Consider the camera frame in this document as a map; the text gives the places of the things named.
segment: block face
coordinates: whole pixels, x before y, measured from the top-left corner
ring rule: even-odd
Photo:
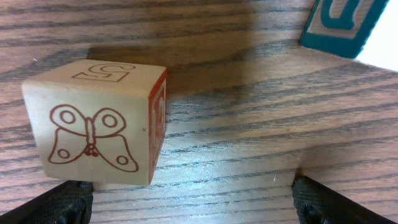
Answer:
[[[93,65],[87,69],[87,71],[79,72],[73,75],[72,78],[85,79],[85,80],[97,80],[103,82],[120,82],[126,75],[130,74],[136,66],[121,64],[121,63],[102,63],[99,65]]]
[[[317,0],[301,44],[355,58],[388,0]]]
[[[80,60],[32,77],[32,80],[99,91],[148,97],[165,67],[133,63]]]
[[[118,82],[69,75],[69,79],[91,85],[61,82],[64,77],[54,78],[57,75],[56,69],[22,86],[45,173],[59,179],[149,184],[149,94],[162,72],[153,74],[157,78],[152,86],[140,92],[97,86],[113,86],[131,74],[113,79]]]
[[[149,180],[153,178],[156,163],[162,148],[166,124],[166,81],[167,71],[158,79],[149,95]]]

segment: red block face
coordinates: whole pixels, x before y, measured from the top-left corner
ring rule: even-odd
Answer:
[[[152,180],[166,131],[166,78],[167,71],[160,76],[149,95],[149,180]]]

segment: red outline drawing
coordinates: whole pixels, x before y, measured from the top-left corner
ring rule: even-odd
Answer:
[[[72,76],[72,78],[79,78],[85,80],[96,80],[96,81],[104,81],[104,82],[119,82],[122,80],[126,75],[130,74],[130,72],[123,72],[123,71],[106,71],[105,68],[108,67],[118,67],[121,70],[132,70],[136,67],[133,65],[126,65],[126,64],[119,64],[119,63],[106,63],[100,65],[94,65],[88,68],[89,74],[85,72],[77,73],[76,75]]]
[[[71,114],[72,120],[70,121],[66,120],[63,117],[65,114]],[[105,120],[109,116],[113,118],[114,120],[113,124],[106,123]],[[48,161],[50,163],[68,164],[77,160],[79,157],[85,154],[87,156],[94,156],[94,157],[100,156],[109,165],[125,172],[136,172],[139,170],[138,163],[134,160],[134,158],[130,153],[126,138],[123,135],[119,134],[123,129],[126,128],[126,120],[124,119],[122,114],[117,112],[116,110],[111,108],[102,108],[99,111],[97,111],[92,118],[90,118],[90,117],[84,117],[83,114],[76,107],[64,104],[64,105],[58,105],[50,111],[50,120],[51,122],[53,122],[55,125],[58,126],[57,130],[55,130],[54,146],[48,158]],[[83,125],[83,124],[77,124],[77,121],[81,121],[81,123],[84,122],[85,126],[84,131],[82,131],[81,128],[76,128],[79,127],[80,125]],[[97,130],[96,125],[97,126],[102,125],[101,127],[102,130]],[[60,140],[60,136],[62,135],[62,133],[65,132],[85,138],[82,139],[82,141],[86,142],[86,146],[79,153],[79,155],[71,157],[71,153],[68,150],[58,149],[58,142]],[[100,152],[98,146],[96,145],[96,142],[97,139],[99,138],[104,139],[104,138],[114,138],[114,137],[122,138],[123,140],[122,145],[124,146],[124,149],[120,150],[119,152],[124,155],[118,155],[115,161],[111,162],[110,158],[106,158]],[[117,150],[115,149],[105,149],[105,150],[112,150],[114,152],[117,152]],[[125,165],[129,165],[130,167],[134,168],[126,169],[124,167],[121,167]]]

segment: wooden table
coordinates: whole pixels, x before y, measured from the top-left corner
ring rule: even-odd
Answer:
[[[0,213],[63,182],[21,82],[90,58],[170,71],[152,185],[96,184],[92,223],[298,223],[298,166],[398,222],[398,75],[302,48],[313,2],[2,0]]]

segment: white surface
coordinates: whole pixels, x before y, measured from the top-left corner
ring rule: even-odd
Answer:
[[[362,52],[362,63],[398,71],[398,0],[390,0]]]

